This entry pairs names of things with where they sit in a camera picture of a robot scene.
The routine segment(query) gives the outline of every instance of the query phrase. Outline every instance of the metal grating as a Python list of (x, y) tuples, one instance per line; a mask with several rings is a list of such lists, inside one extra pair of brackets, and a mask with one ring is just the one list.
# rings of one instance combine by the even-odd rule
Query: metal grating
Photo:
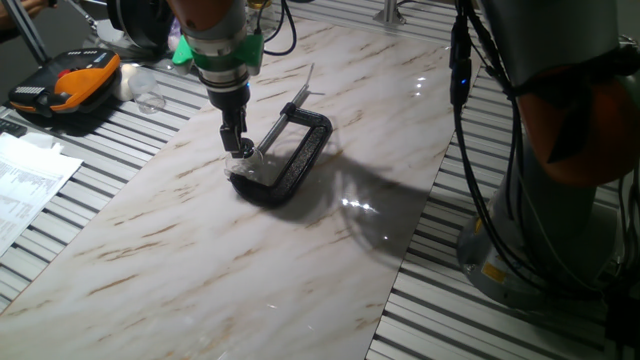
[(0, 107), (0, 118), (50, 134), (63, 155), (84, 160), (69, 182), (0, 257), (0, 312), (53, 261), (89, 221), (206, 102), (197, 77), (155, 69), (166, 107), (142, 115), (133, 102), (110, 100), (68, 122), (35, 123)]
[[(463, 128), (486, 199), (507, 168), (510, 103), (482, 70)], [(617, 208), (612, 184), (596, 202)], [(456, 242), (475, 214), (455, 136), (441, 164), (367, 359), (602, 359), (605, 308), (567, 303), (543, 312), (498, 304), (461, 272)]]
[[(381, 0), (322, 0), (291, 3), (290, 7), (295, 16), (439, 44), (449, 43), (455, 16), (451, 6), (437, 2), (407, 4), (403, 14), (408, 24), (385, 29), (372, 20), (384, 7)], [(84, 160), (78, 172), (0, 257), (0, 312), (206, 103), (206, 91), (197, 77), (177, 76), (162, 68), (153, 71), (167, 99), (165, 109), (153, 115), (141, 115), (133, 102), (112, 101), (91, 114), (70, 116), (75, 120), (71, 124), (50, 128), (46, 123), (39, 126), (28, 122), (0, 106), (0, 118), (25, 125), (29, 131), (51, 134), (64, 145), (64, 155)]]
[[(407, 24), (398, 28), (372, 20), (383, 8), (382, 0), (316, 0), (290, 7), (295, 16), (442, 45), (449, 44), (455, 17), (452, 6), (427, 0), (406, 4), (401, 12)], [(156, 74), (169, 103), (163, 113), (142, 117), (132, 103), (110, 103), (90, 116), (90, 121), (104, 121), (91, 136), (57, 136), (65, 145), (63, 153), (85, 163), (69, 188), (16, 242), (11, 255), (0, 258), (0, 311), (206, 101), (195, 78)], [(481, 74), (464, 113), (464, 128), (486, 198), (506, 168), (510, 116), (504, 95)], [(2, 108), (0, 117), (25, 123)], [(48, 131), (29, 126), (31, 131)], [(602, 187), (598, 201), (615, 206), (613, 190)], [(474, 212), (453, 138), (367, 359), (599, 359), (615, 352), (604, 340), (604, 309), (597, 304), (568, 304), (552, 314), (523, 313), (492, 302), (471, 286), (458, 267), (455, 243)]]

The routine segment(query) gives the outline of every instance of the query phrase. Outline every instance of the black cable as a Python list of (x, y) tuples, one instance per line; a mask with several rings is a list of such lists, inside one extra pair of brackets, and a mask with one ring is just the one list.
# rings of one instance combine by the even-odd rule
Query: black cable
[(396, 6), (402, 6), (404, 4), (408, 4), (408, 3), (414, 3), (414, 4), (423, 4), (426, 5), (425, 3), (421, 3), (419, 1), (415, 1), (415, 0), (402, 0), (400, 1), (398, 4), (396, 4)]
[(638, 252), (638, 232), (636, 229), (636, 211), (640, 214), (640, 188), (638, 183), (640, 182), (640, 171), (638, 165), (633, 169), (633, 180), (631, 182), (631, 189), (629, 190), (629, 236), (630, 244), (633, 244), (633, 252), (630, 267), (633, 269), (640, 264), (640, 253)]
[[(471, 21), (471, 23), (473, 24), (476, 32), (479, 35), (481, 44), (483, 45), (485, 52), (488, 53), (489, 56), (489, 60), (492, 63), (492, 67), (488, 67), (487, 70), (491, 71), (490, 74), (496, 78), (496, 80), (498, 80), (498, 82), (500, 83), (500, 85), (502, 85), (504, 92), (507, 94), (507, 96), (509, 96), (509, 98), (512, 101), (512, 106), (514, 109), (514, 138), (513, 140), (515, 141), (515, 144), (512, 143), (512, 147), (515, 145), (515, 154), (514, 157), (517, 159), (518, 163), (519, 163), (519, 171), (520, 171), (520, 176), (522, 177), (523, 174), (523, 144), (522, 144), (522, 126), (521, 126), (521, 122), (520, 122), (520, 113), (519, 111), (517, 111), (517, 104), (515, 103), (515, 98), (513, 96), (511, 96), (512, 94), (512, 87), (510, 82), (508, 81), (508, 77), (506, 76), (506, 72), (504, 71), (502, 64), (500, 62), (500, 58), (499, 58), (499, 53), (497, 51), (497, 48), (495, 47), (495, 44), (493, 44), (493, 41), (491, 41), (491, 37), (489, 32), (484, 28), (484, 26), (482, 25), (480, 19), (477, 17), (477, 15), (475, 14), (475, 11), (473, 10), (472, 5), (470, 4), (469, 0), (462, 0), (463, 3), (460, 6), (459, 9), (459, 15), (462, 16), (467, 16), (469, 18), (469, 20)], [(464, 9), (469, 9), (469, 13), (465, 14), (466, 11), (464, 11)], [(478, 183), (477, 180), (475, 179), (475, 175), (473, 173), (473, 169), (471, 168), (471, 163), (468, 159), (468, 155), (466, 153), (466, 145), (464, 143), (464, 137), (463, 137), (463, 131), (462, 131), (462, 105), (464, 104), (464, 102), (462, 103), (457, 103), (454, 104), (454, 121), (455, 121), (455, 127), (456, 127), (456, 135), (458, 137), (458, 144), (460, 146), (460, 153), (462, 155), (462, 160), (463, 160), (463, 167), (465, 170), (465, 175), (466, 175), (466, 180), (467, 180), (467, 185), (469, 186), (469, 191), (471, 193), (471, 197), (474, 201), (474, 204), (476, 206), (476, 210), (478, 211), (478, 217), (480, 218), (480, 220), (482, 221), (482, 223), (485, 225), (485, 229), (487, 234), (489, 235), (489, 239), (491, 240), (492, 245), (494, 246), (494, 248), (496, 249), (496, 251), (498, 252), (498, 254), (505, 260), (505, 263), (507, 265), (507, 267), (517, 276), (519, 277), (522, 281), (524, 281), (525, 283), (529, 284), (530, 286), (544, 292), (547, 294), (553, 294), (556, 295), (558, 297), (562, 297), (562, 298), (571, 298), (571, 299), (585, 299), (585, 298), (589, 298), (589, 299), (598, 299), (600, 298), (600, 293), (597, 292), (593, 292), (593, 291), (589, 291), (589, 292), (575, 292), (575, 293), (571, 293), (571, 294), (566, 294), (563, 293), (562, 288), (558, 287), (558, 288), (549, 288), (549, 286), (541, 286), (537, 283), (535, 283), (534, 281), (532, 281), (531, 279), (527, 278), (526, 276), (524, 276), (518, 269), (515, 268), (515, 266), (513, 266), (513, 264), (511, 263), (511, 261), (509, 260), (509, 257), (514, 259), (515, 261), (517, 261), (518, 263), (520, 263), (524, 268), (526, 268), (527, 270), (529, 270), (529, 272), (531, 272), (533, 275), (537, 276), (540, 279), (543, 279), (547, 284), (551, 285), (551, 284), (555, 284), (555, 281), (553, 281), (552, 279), (548, 279), (545, 277), (542, 277), (534, 268), (532, 268), (530, 265), (528, 265), (526, 262), (522, 261), (510, 248), (508, 245), (506, 245), (504, 243), (504, 241), (500, 238), (492, 220), (490, 217), (490, 214), (487, 210), (486, 204), (484, 203), (482, 194), (480, 192), (480, 189), (478, 187)], [(522, 187), (519, 187), (519, 203), (521, 204), (521, 190)]]
[(476, 51), (476, 54), (478, 54), (478, 57), (480, 57), (480, 60), (482, 60), (482, 63), (484, 64), (484, 67), (491, 68), (491, 65), (489, 65), (489, 63), (487, 63), (487, 60), (484, 59), (484, 56), (482, 56), (482, 54), (480, 53), (480, 50), (478, 50), (478, 47), (476, 46), (476, 44), (471, 43), (471, 46), (473, 46), (473, 49)]
[(289, 10), (289, 5), (286, 0), (282, 0), (282, 10), (286, 12), (287, 19), (289, 20), (289, 25), (291, 25), (291, 35), (293, 37), (293, 41), (291, 42), (291, 47), (288, 50), (282, 52), (273, 52), (264, 50), (264, 53), (271, 56), (285, 56), (289, 55), (295, 50), (296, 45), (298, 44), (298, 33), (296, 32), (296, 25), (293, 21), (293, 16), (291, 16), (291, 11)]
[[(456, 136), (458, 138), (458, 145), (460, 147), (460, 155), (462, 157), (462, 165), (465, 170), (465, 175), (466, 175), (465, 178), (467, 180), (467, 185), (469, 186), (469, 191), (471, 192), (471, 198), (473, 199), (473, 202), (476, 206), (476, 210), (478, 210), (478, 217), (482, 221), (482, 224), (485, 226), (485, 229), (487, 231), (487, 234), (489, 235), (489, 239), (491, 240), (493, 247), (498, 252), (498, 255), (500, 255), (502, 259), (504, 259), (504, 262), (509, 268), (509, 270), (511, 270), (514, 274), (516, 274), (516, 276), (518, 276), (522, 281), (529, 284), (530, 286), (540, 291), (543, 291), (545, 293), (548, 293), (549, 291), (546, 288), (536, 284), (531, 279), (524, 276), (518, 269), (515, 268), (515, 266), (513, 266), (513, 264), (511, 264), (511, 261), (509, 261), (509, 258), (517, 258), (517, 256), (513, 254), (511, 249), (509, 249), (509, 247), (506, 244), (504, 244), (502, 239), (500, 239), (500, 236), (498, 235), (493, 225), (493, 221), (491, 221), (486, 204), (484, 203), (482, 194), (480, 193), (480, 189), (478, 187), (477, 180), (473, 173), (473, 169), (471, 168), (471, 162), (469, 161), (469, 156), (467, 155), (467, 149), (466, 149), (466, 144), (464, 142), (464, 134), (462, 130), (462, 106), (454, 106), (453, 113), (454, 113)], [(526, 266), (526, 263), (522, 261), (518, 261), (518, 262), (523, 266)]]
[(264, 40), (265, 44), (268, 43), (269, 41), (273, 40), (273, 38), (275, 38), (276, 35), (278, 35), (278, 33), (280, 33), (280, 29), (282, 29), (282, 24), (283, 23), (284, 23), (284, 8), (282, 8), (282, 4), (281, 4), (280, 5), (280, 21), (278, 21), (278, 27), (276, 28), (276, 31), (273, 34), (271, 34), (271, 36), (269, 36), (268, 38), (266, 38)]
[[(548, 271), (544, 271), (545, 268), (544, 266), (541, 265), (540, 261), (536, 258), (535, 254), (532, 251), (532, 247), (527, 246), (527, 244), (529, 244), (530, 241), (528, 238), (527, 229), (525, 228), (523, 207), (522, 207), (522, 196), (524, 193), (524, 186), (525, 186), (523, 183), (525, 178), (525, 174), (524, 174), (525, 169), (524, 169), (524, 143), (523, 143), (523, 136), (522, 136), (522, 119), (520, 117), (520, 111), (518, 109), (518, 104), (516, 103), (515, 99), (511, 100), (511, 106), (514, 111), (514, 117), (513, 117), (514, 137), (513, 137), (513, 143), (511, 144), (511, 146), (512, 148), (515, 148), (514, 161), (517, 162), (517, 166), (518, 166), (518, 181), (517, 181), (517, 188), (516, 188), (516, 213), (517, 213), (516, 217), (517, 217), (517, 223), (520, 224), (520, 234), (522, 236), (522, 241), (525, 244), (524, 251), (529, 261), (531, 261), (533, 266), (540, 272), (539, 276), (551, 286), (555, 286), (556, 288), (561, 288), (562, 285), (560, 285), (558, 281), (556, 281), (553, 275), (549, 274)], [(544, 229), (542, 229), (542, 224), (539, 224), (539, 226), (541, 230), (544, 231)], [(593, 294), (591, 293), (591, 291), (592, 290), (589, 290), (590, 295), (594, 295), (596, 298), (599, 298), (600, 296), (599, 293)], [(578, 296), (577, 292), (575, 294), (572, 294), (572, 297), (576, 297), (578, 299), (581, 298)]]
[(256, 20), (256, 30), (253, 32), (254, 34), (262, 34), (262, 28), (260, 27), (260, 19), (262, 19), (262, 10), (267, 6), (267, 3), (271, 0), (264, 0), (262, 2), (262, 6), (260, 6), (260, 11), (258, 11), (258, 19)]
[(624, 190), (624, 176), (618, 181), (618, 201), (620, 202), (620, 215), (622, 217), (622, 231), (627, 232), (627, 214), (624, 209), (624, 196), (622, 195)]
[(513, 159), (516, 154), (516, 141), (518, 140), (518, 134), (516, 132), (517, 121), (516, 112), (518, 112), (515, 106), (513, 107), (513, 126), (511, 128), (511, 149), (509, 150), (509, 165), (507, 166), (507, 214), (509, 214), (509, 220), (514, 220), (513, 209), (511, 205), (511, 172), (513, 171)]
[[(469, 37), (469, 29), (467, 26), (467, 15), (465, 11), (464, 4), (460, 7), (460, 12), (456, 17), (456, 23), (452, 30), (452, 50), (451, 50), (451, 60), (450, 67), (452, 69), (452, 99), (451, 102), (454, 106), (454, 110), (459, 109), (462, 111), (462, 106), (466, 103), (471, 80), (471, 59), (470, 59), (470, 49), (471, 49), (471, 38)], [(460, 125), (457, 126), (456, 130), (462, 132), (462, 115), (460, 113), (456, 113), (455, 117), (460, 118)], [(466, 157), (466, 145), (464, 140), (459, 144), (461, 153)], [(478, 217), (482, 220), (483, 224), (487, 228), (487, 233), (493, 243), (494, 247), (496, 247), (501, 252), (504, 251), (508, 253), (511, 258), (515, 259), (519, 263), (522, 264), (524, 268), (529, 270), (532, 274), (537, 275), (536, 270), (529, 266), (526, 262), (522, 261), (511, 249), (507, 246), (504, 241), (498, 235), (493, 222), (490, 219), (490, 214), (487, 211), (486, 205), (484, 204), (483, 196), (480, 193), (478, 188), (477, 181), (475, 180), (475, 176), (473, 174), (473, 170), (471, 168), (470, 162), (465, 164), (463, 161), (467, 185), (469, 187), (469, 192), (471, 193), (471, 197), (474, 200), (474, 204), (476, 205), (476, 210), (478, 211)], [(506, 262), (508, 262), (509, 258), (503, 256)], [(517, 270), (515, 272), (519, 277), (525, 278), (522, 274), (520, 274)]]

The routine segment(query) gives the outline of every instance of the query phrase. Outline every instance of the marble slab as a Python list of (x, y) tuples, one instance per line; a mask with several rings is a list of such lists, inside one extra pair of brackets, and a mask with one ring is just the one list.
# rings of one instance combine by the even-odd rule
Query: marble slab
[(453, 133), (449, 52), (297, 29), (248, 107), (259, 140), (315, 62), (303, 107), (335, 130), (297, 196), (240, 199), (205, 107), (0, 316), (1, 359), (364, 358)]

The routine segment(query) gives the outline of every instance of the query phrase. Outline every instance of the paper document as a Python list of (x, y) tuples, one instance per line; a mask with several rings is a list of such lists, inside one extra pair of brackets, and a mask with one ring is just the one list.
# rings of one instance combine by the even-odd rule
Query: paper document
[(0, 256), (80, 164), (80, 159), (0, 135)]

